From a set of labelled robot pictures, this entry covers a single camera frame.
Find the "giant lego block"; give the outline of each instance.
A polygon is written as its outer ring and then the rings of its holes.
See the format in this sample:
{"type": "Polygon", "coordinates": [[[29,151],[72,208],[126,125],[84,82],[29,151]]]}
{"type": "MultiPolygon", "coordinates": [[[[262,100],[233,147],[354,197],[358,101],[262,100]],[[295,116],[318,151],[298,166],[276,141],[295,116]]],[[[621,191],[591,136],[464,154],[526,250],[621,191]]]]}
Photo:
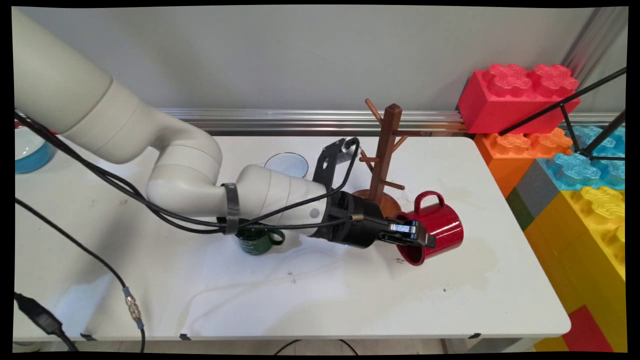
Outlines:
{"type": "Polygon", "coordinates": [[[560,264],[560,259],[554,253],[553,248],[547,243],[547,239],[545,239],[545,235],[538,225],[538,219],[533,220],[531,225],[524,231],[524,235],[566,313],[570,314],[578,310],[585,302],[578,294],[564,267],[560,264]]]}
{"type": "Polygon", "coordinates": [[[569,351],[569,348],[566,346],[564,339],[562,336],[558,336],[557,338],[546,338],[540,340],[537,344],[534,345],[537,352],[542,351],[569,351]]]}
{"type": "Polygon", "coordinates": [[[569,351],[613,352],[586,306],[569,314],[571,330],[563,335],[569,351]]]}
{"type": "Polygon", "coordinates": [[[538,236],[546,240],[562,268],[543,265],[543,255],[536,253],[550,281],[564,272],[611,347],[627,351],[622,194],[604,186],[599,189],[586,186],[579,192],[561,191],[525,234],[534,231],[539,231],[538,236]]]}
{"type": "MultiPolygon", "coordinates": [[[[578,81],[561,65],[540,64],[532,71],[518,65],[493,64],[471,75],[458,108],[471,134],[499,133],[505,128],[573,94],[578,81]]],[[[565,108],[573,111],[580,99],[565,108]]],[[[515,133],[550,133],[564,120],[555,109],[516,129],[515,133]]]]}
{"type": "Polygon", "coordinates": [[[537,217],[560,191],[589,186],[625,189],[625,162],[615,160],[589,161],[580,154],[556,154],[551,159],[537,159],[522,176],[516,189],[537,217]]]}
{"type": "Polygon", "coordinates": [[[572,145],[562,129],[549,134],[478,134],[474,142],[504,197],[518,184],[536,158],[550,158],[572,145]]]}
{"type": "MultiPolygon", "coordinates": [[[[602,129],[595,126],[574,126],[573,132],[575,133],[575,139],[578,141],[578,146],[584,149],[589,145],[593,139],[596,138],[602,129]]],[[[625,128],[617,128],[609,137],[607,137],[596,149],[593,151],[595,156],[624,156],[625,155],[625,128]]]]}
{"type": "Polygon", "coordinates": [[[513,189],[509,196],[507,196],[507,205],[509,205],[520,229],[525,231],[533,222],[534,217],[531,215],[529,208],[527,208],[527,204],[522,200],[518,189],[513,189]]]}
{"type": "Polygon", "coordinates": [[[556,255],[593,231],[609,231],[624,225],[622,195],[606,186],[588,186],[579,192],[561,191],[536,220],[556,255]]]}

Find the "wooden peg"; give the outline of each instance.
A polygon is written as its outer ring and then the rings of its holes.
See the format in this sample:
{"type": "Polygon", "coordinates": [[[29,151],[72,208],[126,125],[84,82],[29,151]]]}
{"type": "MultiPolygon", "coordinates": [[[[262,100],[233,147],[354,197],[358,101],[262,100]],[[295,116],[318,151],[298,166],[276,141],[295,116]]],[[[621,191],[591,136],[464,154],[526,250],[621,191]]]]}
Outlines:
{"type": "Polygon", "coordinates": [[[361,156],[360,157],[360,162],[361,163],[365,163],[365,162],[367,162],[367,163],[377,163],[379,161],[380,161],[379,158],[370,158],[368,156],[361,156]]]}
{"type": "Polygon", "coordinates": [[[390,188],[394,188],[394,189],[398,189],[398,190],[404,190],[404,185],[400,185],[400,184],[396,184],[396,183],[392,183],[391,181],[383,181],[382,182],[385,186],[389,186],[390,188]]]}
{"type": "Polygon", "coordinates": [[[371,102],[371,100],[369,99],[365,99],[364,103],[367,105],[367,107],[369,108],[373,116],[376,118],[378,123],[382,125],[382,116],[380,116],[380,113],[377,111],[376,107],[373,106],[373,102],[371,102]]]}
{"type": "MultiPolygon", "coordinates": [[[[366,158],[366,157],[367,157],[367,153],[366,153],[366,152],[364,152],[364,150],[362,150],[362,149],[360,149],[360,155],[361,155],[363,158],[366,158]]],[[[373,173],[373,165],[371,165],[371,163],[370,163],[370,162],[368,162],[368,161],[365,161],[364,163],[365,163],[365,164],[367,164],[367,167],[369,168],[369,171],[371,171],[371,173],[373,173]]]]}
{"type": "Polygon", "coordinates": [[[396,150],[398,150],[398,148],[400,147],[400,145],[402,145],[402,143],[406,140],[407,136],[403,136],[400,138],[400,140],[398,140],[396,142],[396,144],[394,145],[394,149],[391,151],[391,153],[395,152],[396,150]]]}

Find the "floor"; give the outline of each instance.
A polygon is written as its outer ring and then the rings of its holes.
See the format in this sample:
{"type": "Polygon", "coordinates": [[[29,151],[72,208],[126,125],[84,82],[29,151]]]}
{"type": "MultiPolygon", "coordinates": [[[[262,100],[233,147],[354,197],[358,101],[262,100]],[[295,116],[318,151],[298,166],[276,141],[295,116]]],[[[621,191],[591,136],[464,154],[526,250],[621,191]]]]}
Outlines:
{"type": "MultiPolygon", "coordinates": [[[[173,354],[273,355],[289,340],[236,341],[148,341],[145,352],[173,354]]],[[[444,354],[440,339],[424,340],[348,340],[360,355],[444,354]]],[[[137,352],[139,341],[78,341],[80,351],[137,352]]],[[[60,341],[41,343],[41,352],[66,351],[60,341]]],[[[14,345],[14,352],[20,347],[14,345]]],[[[280,355],[352,355],[338,340],[302,340],[283,350],[280,355]]]]}

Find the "blue bowl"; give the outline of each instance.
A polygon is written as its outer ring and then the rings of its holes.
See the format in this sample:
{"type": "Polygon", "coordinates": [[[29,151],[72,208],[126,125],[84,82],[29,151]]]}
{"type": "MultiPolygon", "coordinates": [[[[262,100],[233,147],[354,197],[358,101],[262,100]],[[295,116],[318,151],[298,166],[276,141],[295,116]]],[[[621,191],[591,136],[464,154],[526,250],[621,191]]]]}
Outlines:
{"type": "Polygon", "coordinates": [[[25,174],[48,163],[56,148],[26,127],[20,127],[15,130],[15,153],[15,172],[25,174]]]}

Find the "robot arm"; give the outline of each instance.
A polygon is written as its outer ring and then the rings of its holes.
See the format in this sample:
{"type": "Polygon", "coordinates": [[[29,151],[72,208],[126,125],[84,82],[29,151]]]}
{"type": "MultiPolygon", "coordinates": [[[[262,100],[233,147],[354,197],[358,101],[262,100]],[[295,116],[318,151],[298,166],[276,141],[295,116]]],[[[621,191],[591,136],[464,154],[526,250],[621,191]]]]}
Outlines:
{"type": "MultiPolygon", "coordinates": [[[[191,217],[227,216],[227,195],[216,186],[222,165],[218,143],[206,132],[142,102],[69,45],[12,8],[15,107],[100,158],[127,163],[151,146],[160,152],[147,184],[149,201],[191,217]]],[[[322,161],[336,156],[321,154],[322,161]]],[[[333,179],[309,181],[248,165],[236,187],[241,218],[256,218],[326,194],[333,179]]],[[[368,247],[375,240],[425,245],[419,224],[394,230],[371,201],[339,192],[264,219],[270,225],[314,224],[356,215],[335,227],[301,234],[368,247]]]]}

